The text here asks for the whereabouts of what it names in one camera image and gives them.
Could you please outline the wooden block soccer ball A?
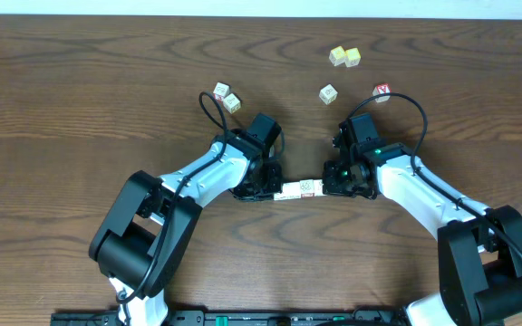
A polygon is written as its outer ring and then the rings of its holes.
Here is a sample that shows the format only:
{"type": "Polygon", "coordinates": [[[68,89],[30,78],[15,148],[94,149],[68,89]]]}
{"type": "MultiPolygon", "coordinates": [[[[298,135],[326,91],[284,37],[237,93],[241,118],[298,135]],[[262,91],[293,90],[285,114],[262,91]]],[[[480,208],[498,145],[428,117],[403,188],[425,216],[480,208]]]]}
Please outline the wooden block soccer ball A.
{"type": "Polygon", "coordinates": [[[314,197],[315,188],[314,181],[312,179],[300,180],[299,187],[301,197],[314,197]]]}

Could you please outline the wooden block plain top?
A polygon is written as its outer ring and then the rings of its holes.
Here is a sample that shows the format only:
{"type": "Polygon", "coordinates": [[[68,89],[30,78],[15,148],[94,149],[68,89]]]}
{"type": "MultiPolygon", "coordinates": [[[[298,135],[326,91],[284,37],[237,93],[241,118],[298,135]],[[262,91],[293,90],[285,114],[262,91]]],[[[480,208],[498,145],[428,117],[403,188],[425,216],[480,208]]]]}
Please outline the wooden block plain top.
{"type": "Polygon", "coordinates": [[[299,182],[291,182],[284,184],[284,192],[288,199],[298,199],[302,195],[301,184],[299,182]]]}

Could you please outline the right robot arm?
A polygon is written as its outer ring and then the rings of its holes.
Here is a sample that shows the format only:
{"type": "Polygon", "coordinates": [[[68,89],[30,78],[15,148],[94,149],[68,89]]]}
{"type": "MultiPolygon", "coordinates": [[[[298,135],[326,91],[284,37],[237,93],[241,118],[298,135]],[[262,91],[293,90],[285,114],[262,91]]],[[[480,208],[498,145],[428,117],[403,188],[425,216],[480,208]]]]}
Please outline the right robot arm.
{"type": "Polygon", "coordinates": [[[410,325],[495,325],[522,312],[522,216],[472,200],[402,144],[343,150],[324,163],[330,196],[386,197],[437,241],[440,289],[408,304],[410,325]]]}

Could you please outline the wooden block red side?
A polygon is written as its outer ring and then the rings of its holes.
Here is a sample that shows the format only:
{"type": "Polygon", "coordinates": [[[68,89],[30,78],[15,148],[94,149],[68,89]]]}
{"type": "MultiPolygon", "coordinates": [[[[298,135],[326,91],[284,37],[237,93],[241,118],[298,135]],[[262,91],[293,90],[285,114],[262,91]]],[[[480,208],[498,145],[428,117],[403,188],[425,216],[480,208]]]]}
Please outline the wooden block red side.
{"type": "Polygon", "coordinates": [[[321,197],[324,195],[324,183],[322,179],[314,179],[314,196],[321,197]]]}

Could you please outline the wooden block blue side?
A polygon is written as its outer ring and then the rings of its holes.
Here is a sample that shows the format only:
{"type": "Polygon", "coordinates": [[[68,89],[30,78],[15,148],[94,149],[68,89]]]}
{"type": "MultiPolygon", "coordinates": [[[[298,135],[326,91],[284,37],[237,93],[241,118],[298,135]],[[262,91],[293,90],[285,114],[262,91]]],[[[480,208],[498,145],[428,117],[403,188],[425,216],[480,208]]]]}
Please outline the wooden block blue side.
{"type": "Polygon", "coordinates": [[[288,185],[284,183],[282,185],[281,191],[278,193],[274,193],[274,200],[285,200],[288,197],[288,185]]]}

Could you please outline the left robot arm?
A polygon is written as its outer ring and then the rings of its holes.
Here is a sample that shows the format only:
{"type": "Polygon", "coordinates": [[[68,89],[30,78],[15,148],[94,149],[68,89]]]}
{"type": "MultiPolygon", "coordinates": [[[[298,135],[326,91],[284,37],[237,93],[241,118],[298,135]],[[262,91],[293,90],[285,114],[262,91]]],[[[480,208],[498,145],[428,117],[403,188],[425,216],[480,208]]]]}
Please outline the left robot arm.
{"type": "Polygon", "coordinates": [[[142,170],[124,183],[94,235],[89,256],[117,293],[122,325],[161,325],[164,290],[179,267],[202,210],[232,191],[253,201],[281,188],[273,151],[279,132],[235,130],[175,172],[142,170]]]}

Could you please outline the wooden block yellow K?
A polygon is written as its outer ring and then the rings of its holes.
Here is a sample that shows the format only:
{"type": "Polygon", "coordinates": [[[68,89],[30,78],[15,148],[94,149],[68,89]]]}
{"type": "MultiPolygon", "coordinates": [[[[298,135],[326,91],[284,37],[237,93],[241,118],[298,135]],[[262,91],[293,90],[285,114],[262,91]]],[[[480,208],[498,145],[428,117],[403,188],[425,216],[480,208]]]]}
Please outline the wooden block yellow K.
{"type": "Polygon", "coordinates": [[[230,114],[233,114],[241,108],[242,103],[234,93],[230,93],[223,99],[223,106],[230,114]]]}

